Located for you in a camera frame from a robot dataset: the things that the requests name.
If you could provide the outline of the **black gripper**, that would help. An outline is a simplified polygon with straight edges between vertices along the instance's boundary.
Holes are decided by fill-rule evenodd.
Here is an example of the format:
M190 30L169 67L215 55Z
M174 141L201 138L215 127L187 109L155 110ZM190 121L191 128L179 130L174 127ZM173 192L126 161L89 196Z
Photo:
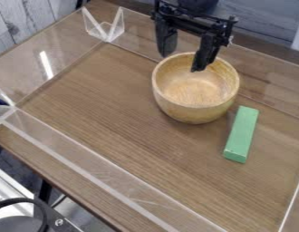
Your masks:
M238 22L233 14L215 9L218 0L154 0L150 19L154 22L157 49L166 57L175 49L177 31L201 37L190 71L201 72L214 61L219 46L227 46Z

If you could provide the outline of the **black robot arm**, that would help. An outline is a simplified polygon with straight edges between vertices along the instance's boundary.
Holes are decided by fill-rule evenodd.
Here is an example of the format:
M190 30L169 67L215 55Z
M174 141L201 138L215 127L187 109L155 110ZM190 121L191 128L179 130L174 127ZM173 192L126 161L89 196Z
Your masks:
M194 52L190 71L201 72L213 63L222 46L230 44L234 15L217 16L214 8L218 0L154 0L150 19L154 22L157 50L161 57L174 52L177 31L201 38Z

